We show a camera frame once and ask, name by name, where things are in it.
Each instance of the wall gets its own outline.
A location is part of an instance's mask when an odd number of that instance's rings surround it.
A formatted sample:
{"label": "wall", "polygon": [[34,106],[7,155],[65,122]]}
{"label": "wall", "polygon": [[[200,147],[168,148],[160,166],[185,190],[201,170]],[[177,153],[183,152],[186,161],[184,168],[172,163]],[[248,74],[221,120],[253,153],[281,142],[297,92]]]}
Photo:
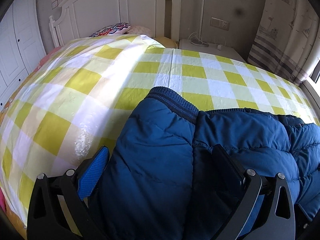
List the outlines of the wall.
{"label": "wall", "polygon": [[[36,0],[37,15],[44,48],[49,52],[54,48],[49,30],[49,16],[58,19],[61,8],[52,10],[51,0]],[[199,28],[201,0],[182,0],[180,38],[188,38]],[[202,38],[205,41],[222,43],[233,47],[244,59],[247,59],[251,45],[257,33],[265,0],[205,0]],[[230,22],[229,31],[210,26],[211,17]]]}

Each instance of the striped curtain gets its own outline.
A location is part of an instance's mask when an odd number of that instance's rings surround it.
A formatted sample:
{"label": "striped curtain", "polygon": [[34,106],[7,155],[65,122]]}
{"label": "striped curtain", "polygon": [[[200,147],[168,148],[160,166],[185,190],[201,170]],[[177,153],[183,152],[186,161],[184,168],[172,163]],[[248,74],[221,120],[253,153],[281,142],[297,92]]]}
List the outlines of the striped curtain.
{"label": "striped curtain", "polygon": [[319,55],[319,18],[308,0],[266,0],[248,62],[299,85]]}

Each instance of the white pillow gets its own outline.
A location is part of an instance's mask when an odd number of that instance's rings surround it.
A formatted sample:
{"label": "white pillow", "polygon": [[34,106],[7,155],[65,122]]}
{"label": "white pillow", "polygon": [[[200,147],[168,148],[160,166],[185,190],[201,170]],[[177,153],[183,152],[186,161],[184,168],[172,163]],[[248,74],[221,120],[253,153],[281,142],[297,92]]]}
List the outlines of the white pillow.
{"label": "white pillow", "polygon": [[135,34],[135,35],[146,35],[152,38],[152,30],[143,27],[143,26],[131,26],[130,30],[128,30],[127,34]]}

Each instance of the yellow checkered bedsheet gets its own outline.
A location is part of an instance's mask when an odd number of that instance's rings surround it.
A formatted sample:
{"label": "yellow checkered bedsheet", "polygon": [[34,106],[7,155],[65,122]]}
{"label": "yellow checkered bedsheet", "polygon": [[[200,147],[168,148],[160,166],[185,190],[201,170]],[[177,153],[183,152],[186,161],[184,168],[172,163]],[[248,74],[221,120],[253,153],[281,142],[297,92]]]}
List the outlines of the yellow checkered bedsheet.
{"label": "yellow checkered bedsheet", "polygon": [[204,111],[250,107],[319,124],[298,87],[254,66],[166,49],[146,36],[72,41],[25,84],[0,127],[1,187],[23,223],[36,176],[76,168],[101,145],[112,150],[154,86],[169,87]]}

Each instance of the wall outlet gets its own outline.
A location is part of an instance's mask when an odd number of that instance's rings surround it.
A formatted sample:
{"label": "wall outlet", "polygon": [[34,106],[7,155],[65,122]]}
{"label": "wall outlet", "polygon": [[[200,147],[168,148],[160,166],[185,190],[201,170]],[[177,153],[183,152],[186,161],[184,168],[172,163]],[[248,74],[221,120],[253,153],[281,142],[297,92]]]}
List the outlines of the wall outlet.
{"label": "wall outlet", "polygon": [[210,26],[213,26],[213,27],[228,31],[229,30],[229,26],[230,26],[230,22],[227,22],[225,20],[221,20],[221,19],[218,19],[218,18],[211,17]]}
{"label": "wall outlet", "polygon": [[227,21],[221,21],[221,28],[223,30],[229,30],[229,26],[230,26],[230,22],[227,22]]}

